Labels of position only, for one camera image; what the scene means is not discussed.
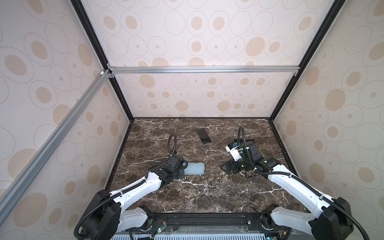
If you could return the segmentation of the light blue case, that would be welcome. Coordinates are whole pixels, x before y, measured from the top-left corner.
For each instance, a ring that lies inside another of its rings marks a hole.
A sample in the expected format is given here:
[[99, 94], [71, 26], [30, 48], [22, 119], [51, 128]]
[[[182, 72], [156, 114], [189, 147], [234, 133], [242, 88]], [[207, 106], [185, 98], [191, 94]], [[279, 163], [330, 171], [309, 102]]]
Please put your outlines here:
[[204, 163], [188, 163], [188, 166], [184, 169], [185, 176], [200, 176], [205, 174]]

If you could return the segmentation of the black phone grey edge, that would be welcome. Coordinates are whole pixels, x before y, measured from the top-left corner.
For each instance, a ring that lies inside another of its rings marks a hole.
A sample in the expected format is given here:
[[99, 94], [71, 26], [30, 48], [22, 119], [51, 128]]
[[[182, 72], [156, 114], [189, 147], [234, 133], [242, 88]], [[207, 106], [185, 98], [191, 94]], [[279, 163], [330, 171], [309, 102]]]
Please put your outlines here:
[[212, 142], [210, 136], [208, 135], [205, 128], [201, 128], [197, 130], [197, 134], [203, 145], [210, 144]]

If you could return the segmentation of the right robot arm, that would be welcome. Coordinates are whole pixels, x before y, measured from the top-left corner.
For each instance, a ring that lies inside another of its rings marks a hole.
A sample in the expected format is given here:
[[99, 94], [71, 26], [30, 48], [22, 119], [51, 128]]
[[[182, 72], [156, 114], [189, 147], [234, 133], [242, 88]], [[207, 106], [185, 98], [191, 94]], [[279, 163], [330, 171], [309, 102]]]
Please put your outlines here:
[[261, 213], [260, 221], [265, 230], [288, 227], [317, 240], [345, 240], [358, 229], [363, 239], [369, 239], [365, 229], [352, 216], [350, 204], [345, 199], [332, 198], [293, 174], [277, 159], [263, 157], [255, 142], [237, 140], [229, 143], [226, 150], [233, 158], [221, 165], [226, 174], [253, 171], [279, 185], [308, 210], [304, 213], [272, 204]]

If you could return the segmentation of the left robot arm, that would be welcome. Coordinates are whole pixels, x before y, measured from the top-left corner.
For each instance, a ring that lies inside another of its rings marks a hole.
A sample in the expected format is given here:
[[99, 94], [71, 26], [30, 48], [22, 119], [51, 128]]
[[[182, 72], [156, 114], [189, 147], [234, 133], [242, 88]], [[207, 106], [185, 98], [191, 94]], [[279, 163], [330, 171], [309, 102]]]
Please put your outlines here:
[[78, 240], [110, 240], [118, 233], [131, 228], [152, 225], [152, 212], [145, 207], [129, 207], [174, 180], [185, 176], [188, 162], [172, 154], [165, 162], [154, 166], [139, 180], [110, 193], [97, 192], [75, 226]]

